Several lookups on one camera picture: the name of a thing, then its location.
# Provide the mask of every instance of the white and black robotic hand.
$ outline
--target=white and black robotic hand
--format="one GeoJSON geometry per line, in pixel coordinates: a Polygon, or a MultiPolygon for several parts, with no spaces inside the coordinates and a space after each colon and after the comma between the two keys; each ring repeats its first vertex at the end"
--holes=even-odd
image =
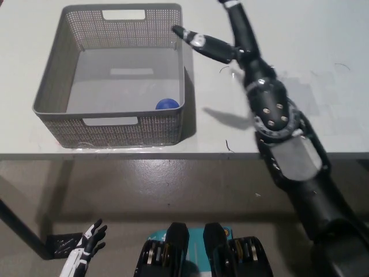
{"type": "Polygon", "coordinates": [[[105,232],[108,226],[104,225],[95,233],[96,229],[100,227],[102,222],[103,221],[99,219],[82,236],[75,250],[70,252],[60,277],[84,277],[86,275],[91,258],[97,253],[97,251],[105,246],[105,242],[100,244],[98,243],[105,237],[105,232]]]}

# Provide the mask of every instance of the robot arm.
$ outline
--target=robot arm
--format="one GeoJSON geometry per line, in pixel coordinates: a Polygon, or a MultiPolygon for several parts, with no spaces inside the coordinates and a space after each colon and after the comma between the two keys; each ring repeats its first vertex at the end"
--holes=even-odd
{"type": "Polygon", "coordinates": [[[320,276],[369,276],[369,229],[332,181],[327,154],[308,119],[262,59],[242,4],[219,2],[229,15],[235,46],[180,26],[172,30],[200,54],[223,63],[235,59],[245,71],[259,152],[314,241],[312,260],[320,276]]]}
{"type": "Polygon", "coordinates": [[[67,261],[63,267],[60,277],[84,277],[86,275],[88,264],[94,255],[100,249],[105,247],[105,242],[97,244],[105,237],[107,226],[103,226],[96,233],[96,229],[102,224],[99,219],[87,230],[77,244],[75,250],[70,252],[67,261]]]}

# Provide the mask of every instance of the concrete floor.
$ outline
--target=concrete floor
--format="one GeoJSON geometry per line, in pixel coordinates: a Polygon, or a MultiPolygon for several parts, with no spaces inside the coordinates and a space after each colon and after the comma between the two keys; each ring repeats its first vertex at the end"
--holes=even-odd
{"type": "MultiPolygon", "coordinates": [[[[368,172],[351,161],[333,166],[348,202],[369,218],[368,172]]],[[[256,235],[275,276],[313,276],[309,243],[261,161],[3,161],[0,198],[41,237],[85,231],[103,218],[107,246],[88,277],[133,276],[146,237],[172,221],[219,221],[235,237],[256,235]]],[[[39,259],[2,222],[0,234],[0,276],[59,276],[63,260],[39,259]]]]}

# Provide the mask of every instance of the gray plastic basket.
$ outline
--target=gray plastic basket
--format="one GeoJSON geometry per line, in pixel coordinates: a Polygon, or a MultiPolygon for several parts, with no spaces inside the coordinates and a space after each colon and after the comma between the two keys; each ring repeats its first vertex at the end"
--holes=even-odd
{"type": "Polygon", "coordinates": [[[177,4],[63,9],[33,110],[66,148],[173,145],[185,104],[177,4]],[[155,110],[161,99],[179,107],[155,110]]]}

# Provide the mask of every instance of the white table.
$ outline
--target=white table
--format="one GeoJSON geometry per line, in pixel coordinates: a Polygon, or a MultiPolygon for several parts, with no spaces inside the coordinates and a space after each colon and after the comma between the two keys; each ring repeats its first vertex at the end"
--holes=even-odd
{"type": "MultiPolygon", "coordinates": [[[[0,8],[0,159],[255,158],[246,96],[231,68],[194,53],[197,131],[178,145],[64,149],[32,103],[62,9],[88,3],[176,2],[186,28],[233,41],[216,0],[5,0],[0,8]]],[[[369,1],[243,0],[266,61],[330,156],[369,157],[369,1]]]]}

